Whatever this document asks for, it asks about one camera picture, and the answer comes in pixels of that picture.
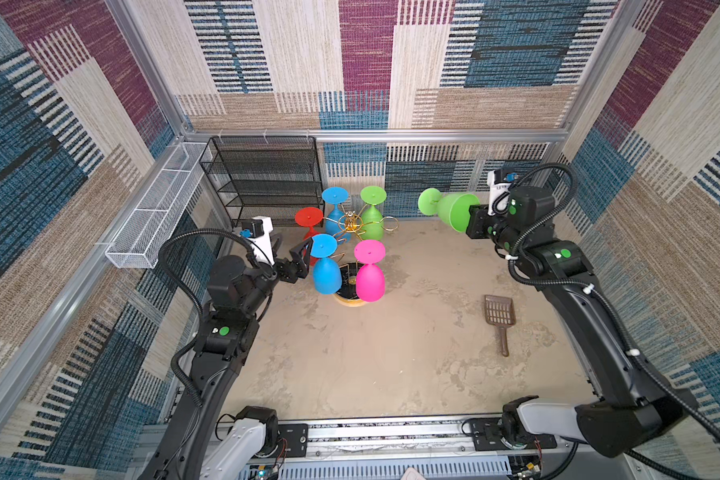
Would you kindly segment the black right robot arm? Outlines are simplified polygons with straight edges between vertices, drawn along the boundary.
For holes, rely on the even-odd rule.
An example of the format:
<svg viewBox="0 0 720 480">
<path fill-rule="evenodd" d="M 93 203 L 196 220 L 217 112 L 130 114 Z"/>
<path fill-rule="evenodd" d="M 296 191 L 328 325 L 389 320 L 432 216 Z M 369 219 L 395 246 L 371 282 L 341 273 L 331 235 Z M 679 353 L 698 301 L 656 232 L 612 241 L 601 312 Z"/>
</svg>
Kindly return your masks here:
<svg viewBox="0 0 720 480">
<path fill-rule="evenodd" d="M 627 455 L 674 479 L 682 473 L 637 452 L 692 418 L 720 446 L 720 429 L 698 410 L 688 389 L 675 388 L 638 347 L 603 292 L 593 266 L 574 242 L 560 240 L 553 219 L 574 199 L 578 180 L 561 163 L 542 164 L 518 176 L 503 169 L 487 177 L 486 204 L 468 208 L 466 234 L 489 239 L 503 254 L 510 276 L 541 292 L 571 337 L 593 385 L 594 400 L 555 404 L 526 396 L 504 405 L 504 443 L 523 447 L 538 435 L 587 444 L 615 458 Z"/>
</svg>

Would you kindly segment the green wine glass front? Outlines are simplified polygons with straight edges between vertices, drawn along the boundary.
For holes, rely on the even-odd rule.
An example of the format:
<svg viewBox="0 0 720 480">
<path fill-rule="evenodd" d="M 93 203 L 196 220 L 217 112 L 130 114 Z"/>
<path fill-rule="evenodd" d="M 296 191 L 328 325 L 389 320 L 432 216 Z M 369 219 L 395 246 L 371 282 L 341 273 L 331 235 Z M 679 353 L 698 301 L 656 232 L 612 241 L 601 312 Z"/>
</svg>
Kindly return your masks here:
<svg viewBox="0 0 720 480">
<path fill-rule="evenodd" d="M 425 216 L 437 216 L 455 231 L 465 233 L 470 221 L 470 208 L 479 206 L 479 198 L 466 192 L 442 194 L 436 188 L 422 191 L 418 209 Z"/>
</svg>

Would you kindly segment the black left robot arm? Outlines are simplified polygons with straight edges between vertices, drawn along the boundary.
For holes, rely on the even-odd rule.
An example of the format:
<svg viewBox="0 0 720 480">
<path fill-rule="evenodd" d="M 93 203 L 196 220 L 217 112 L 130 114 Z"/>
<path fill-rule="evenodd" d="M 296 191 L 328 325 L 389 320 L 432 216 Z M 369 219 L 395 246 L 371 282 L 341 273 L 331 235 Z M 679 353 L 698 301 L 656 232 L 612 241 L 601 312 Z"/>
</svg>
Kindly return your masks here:
<svg viewBox="0 0 720 480">
<path fill-rule="evenodd" d="M 313 242 L 294 246 L 287 258 L 260 259 L 262 248 L 230 231 L 201 228 L 176 234 L 158 253 L 158 265 L 184 292 L 190 290 L 167 263 L 169 250 L 196 236 L 229 239 L 244 248 L 243 257 L 215 261 L 207 284 L 210 300 L 194 304 L 199 314 L 195 336 L 172 357 L 170 367 L 184 387 L 176 409 L 143 479 L 234 479 L 255 457 L 283 454 L 275 410 L 248 406 L 234 416 L 221 443 L 209 447 L 222 417 L 222 406 L 249 357 L 280 282 L 294 283 L 309 274 Z"/>
</svg>

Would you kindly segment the pink wine glass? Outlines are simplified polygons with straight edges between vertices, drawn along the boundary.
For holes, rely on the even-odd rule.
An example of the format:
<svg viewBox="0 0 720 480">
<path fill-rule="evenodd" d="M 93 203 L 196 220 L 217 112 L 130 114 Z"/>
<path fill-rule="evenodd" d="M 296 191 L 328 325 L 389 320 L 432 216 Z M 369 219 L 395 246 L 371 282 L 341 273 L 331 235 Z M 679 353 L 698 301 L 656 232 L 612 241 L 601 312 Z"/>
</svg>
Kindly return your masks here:
<svg viewBox="0 0 720 480">
<path fill-rule="evenodd" d="M 356 260 L 362 264 L 356 275 L 356 294 L 365 302 L 380 300 L 386 289 L 386 279 L 379 263 L 386 256 L 386 248 L 377 240 L 363 240 L 355 249 Z"/>
</svg>

